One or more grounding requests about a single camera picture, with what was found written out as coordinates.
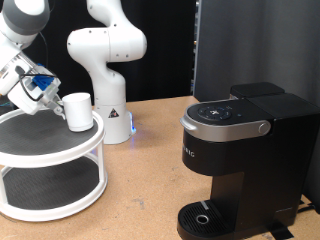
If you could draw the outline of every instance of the tabletop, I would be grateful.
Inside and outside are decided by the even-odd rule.
[[[180,240],[178,212],[209,199],[211,190],[212,177],[192,172],[181,160],[179,119],[196,102],[188,96],[128,103],[137,133],[122,144],[104,146],[109,178],[102,196],[87,209],[50,222],[23,222],[1,214],[0,240]],[[303,212],[289,230],[295,239],[316,240],[319,220],[315,211]],[[265,233],[250,239],[274,238]]]

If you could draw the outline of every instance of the coffee maker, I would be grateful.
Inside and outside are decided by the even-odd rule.
[[[287,239],[320,108],[270,83],[233,86],[231,98],[191,105],[180,120],[184,164],[213,180],[209,200],[180,210],[178,232],[184,240],[235,240],[268,231]]]

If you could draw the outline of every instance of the black wall panel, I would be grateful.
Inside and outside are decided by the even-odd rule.
[[[42,33],[49,48],[48,68],[62,82],[59,95],[82,91],[93,95],[88,73],[69,56],[66,43],[73,30],[104,25],[89,15],[86,0],[49,3],[54,8]],[[122,0],[122,6],[148,41],[142,59],[108,64],[125,77],[127,101],[190,95],[195,0]],[[40,35],[24,52],[34,62],[45,64],[45,44]]]

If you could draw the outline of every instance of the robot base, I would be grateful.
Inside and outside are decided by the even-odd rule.
[[[99,106],[94,109],[103,119],[105,126],[104,144],[118,144],[127,141],[136,129],[126,103],[116,106]]]

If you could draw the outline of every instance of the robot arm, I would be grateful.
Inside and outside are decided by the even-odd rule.
[[[4,0],[0,13],[0,94],[27,114],[46,106],[61,115],[56,103],[60,80],[32,62],[22,50],[49,20],[48,0]]]
[[[101,115],[107,133],[104,143],[121,143],[135,133],[135,128],[132,114],[126,109],[125,79],[106,63],[142,58],[147,40],[127,19],[120,0],[87,0],[87,9],[106,27],[73,31],[68,38],[68,52],[91,77],[95,111]]]

